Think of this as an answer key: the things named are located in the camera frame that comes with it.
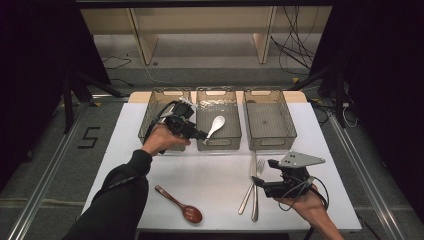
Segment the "white table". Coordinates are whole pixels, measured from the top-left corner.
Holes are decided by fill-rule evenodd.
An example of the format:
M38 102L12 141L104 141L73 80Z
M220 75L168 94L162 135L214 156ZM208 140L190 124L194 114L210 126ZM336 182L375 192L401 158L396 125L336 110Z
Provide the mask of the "white table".
M128 162L135 149L141 147L137 137L147 104L124 104L115 130L106 150L84 211L100 189L107 173ZM328 209L331 219L340 231L359 231L361 225L337 172L318 121L309 103L288 103L297 131L293 151L325 158L326 163L310 166L310 175L320 178L330 195ZM242 139L240 149L226 152L200 152L195 140L184 152L167 151L154 157L149 180L149 197L139 229L152 231L222 231L222 232L290 232L309 229L309 224L294 211L280 210L276 201L259 192L259 220L251 220L252 196L243 215L237 213L251 183L249 177L252 152L248 149L242 106L239 105ZM258 159L280 160L286 152L257 153ZM280 171L268 165L261 176L265 181L281 181ZM314 182L325 196L322 186ZM180 208L154 190L162 186L177 200L197 207L203 214L199 224L184 220Z

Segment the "person's arm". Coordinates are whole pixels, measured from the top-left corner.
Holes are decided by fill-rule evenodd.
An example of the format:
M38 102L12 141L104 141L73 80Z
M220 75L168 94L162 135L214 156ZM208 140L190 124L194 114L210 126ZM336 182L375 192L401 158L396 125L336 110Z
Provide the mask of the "person's arm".
M276 201L292 206L293 209L315 228L326 240L340 240L343 236L331 221L321 199L312 191L297 198L274 198Z
M99 194L63 239L134 239L147 201L149 185L145 176L150 170L152 156L176 144L190 145L190 141L173 136L164 125L157 125L127 164L109 172L102 189L134 176L140 177Z

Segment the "floor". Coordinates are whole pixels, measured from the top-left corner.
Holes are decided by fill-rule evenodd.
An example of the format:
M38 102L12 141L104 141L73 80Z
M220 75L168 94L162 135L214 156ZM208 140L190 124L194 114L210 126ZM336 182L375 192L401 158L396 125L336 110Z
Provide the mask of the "floor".
M301 37L307 38L305 46L315 51L320 35ZM282 43L287 35L277 34L274 38ZM270 45L266 64L259 64L252 37L246 34L162 35L147 68L141 64L132 36L94 36L94 40L112 79L112 87L123 93L157 86L196 87L228 85L228 82L238 89L246 85L288 88L308 73L298 62L284 54L280 56L274 44ZM305 95L325 105L333 104L332 99L318 99L319 83L305 88ZM104 92L94 87L90 87L90 91L96 96L93 103L78 103L74 99L76 124L68 135L63 134L63 106L58 106L33 149L32 160L21 164L1 192L0 239L16 233L12 231L19 230L17 226L26 226L21 239L60 239L80 215L120 109L127 100L104 96ZM316 107L315 111L349 198L358 216L369 226L364 225L360 232L343 233L345 238L377 239L375 232L381 239L423 239L422 222L385 169L360 119L355 126L354 112L346 111L346 121L352 127L340 129L331 112L323 111L322 107ZM95 147L81 148L92 144L91 140L84 139L88 130L93 134L89 136L97 138ZM33 202L37 204L29 209ZM386 222L387 216L393 220ZM305 233L289 236L303 239ZM175 239L200 239L198 237L174 236ZM280 238L258 235L256 239L277 237ZM247 239L243 235L208 237L212 238ZM314 234L312 239L320 239L320 236Z

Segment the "wooden spoon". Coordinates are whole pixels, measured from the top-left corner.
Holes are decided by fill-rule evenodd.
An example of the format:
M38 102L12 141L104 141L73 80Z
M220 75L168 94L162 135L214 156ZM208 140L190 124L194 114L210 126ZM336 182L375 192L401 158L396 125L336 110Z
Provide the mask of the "wooden spoon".
M156 185L155 190L162 194L164 197L168 198L169 200L171 200L172 202L174 202L175 204L177 204L180 208L181 211L183 212L183 216L184 218L191 222L191 223L199 223L202 221L202 213L199 211L199 209L190 206L190 205L184 205L180 202L178 202L174 197L171 196L171 194L169 194L167 191L165 191L165 189L163 189L161 186Z

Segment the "knife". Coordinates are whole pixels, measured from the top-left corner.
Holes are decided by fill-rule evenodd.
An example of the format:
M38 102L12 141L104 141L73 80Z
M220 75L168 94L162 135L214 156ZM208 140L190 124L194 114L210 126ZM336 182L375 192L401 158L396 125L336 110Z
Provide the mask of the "knife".
M250 163L250 176L256 177L256 151L253 151L252 162ZM258 221L258 187L253 184L253 211L252 211L252 221Z

